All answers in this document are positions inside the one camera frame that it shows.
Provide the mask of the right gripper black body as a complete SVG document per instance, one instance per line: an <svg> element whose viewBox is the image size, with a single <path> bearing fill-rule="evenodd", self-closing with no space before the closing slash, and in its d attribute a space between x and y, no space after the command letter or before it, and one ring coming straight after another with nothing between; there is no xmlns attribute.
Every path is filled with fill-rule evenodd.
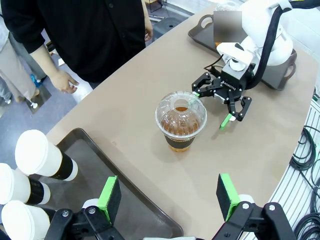
<svg viewBox="0 0 320 240"><path fill-rule="evenodd" d="M256 64L251 63L244 66L241 71L235 71L229 64L224 67L214 65L212 67L212 96L220 98L223 103L237 102L246 89L247 85L254 78Z"/></svg>

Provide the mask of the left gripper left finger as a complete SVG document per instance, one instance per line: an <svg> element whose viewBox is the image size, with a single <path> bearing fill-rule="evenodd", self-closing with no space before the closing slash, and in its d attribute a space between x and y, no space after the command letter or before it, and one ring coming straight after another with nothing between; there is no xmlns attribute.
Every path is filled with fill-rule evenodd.
<svg viewBox="0 0 320 240"><path fill-rule="evenodd" d="M118 176L108 177L97 204L74 213L67 208L55 212L46 240L122 240L124 237L114 227L122 194Z"/></svg>

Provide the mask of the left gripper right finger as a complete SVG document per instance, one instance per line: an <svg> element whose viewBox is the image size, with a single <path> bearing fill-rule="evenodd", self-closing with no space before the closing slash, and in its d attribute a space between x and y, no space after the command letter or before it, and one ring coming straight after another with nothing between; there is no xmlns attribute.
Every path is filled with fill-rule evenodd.
<svg viewBox="0 0 320 240"><path fill-rule="evenodd" d="M218 175L216 196L224 223L214 240L239 240L243 233L254 233L258 240L296 239L279 203L268 202L260 207L241 201L229 174Z"/></svg>

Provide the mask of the person's left hand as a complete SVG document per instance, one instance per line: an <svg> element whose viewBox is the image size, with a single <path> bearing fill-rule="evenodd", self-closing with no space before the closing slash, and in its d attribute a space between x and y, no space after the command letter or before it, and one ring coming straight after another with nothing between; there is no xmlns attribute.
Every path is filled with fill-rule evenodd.
<svg viewBox="0 0 320 240"><path fill-rule="evenodd" d="M149 19L148 16L144 19L144 23L145 23L145 37L144 37L144 40L145 40L145 42L148 42L154 36L154 34L153 34L153 26L152 26L151 20Z"/></svg>

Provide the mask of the person's right hand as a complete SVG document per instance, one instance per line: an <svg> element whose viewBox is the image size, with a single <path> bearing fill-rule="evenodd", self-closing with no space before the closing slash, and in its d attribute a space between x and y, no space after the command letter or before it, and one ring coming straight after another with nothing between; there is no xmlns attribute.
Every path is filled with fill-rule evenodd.
<svg viewBox="0 0 320 240"><path fill-rule="evenodd" d="M79 83L63 70L58 70L49 76L53 86L61 92L73 94L77 91Z"/></svg>

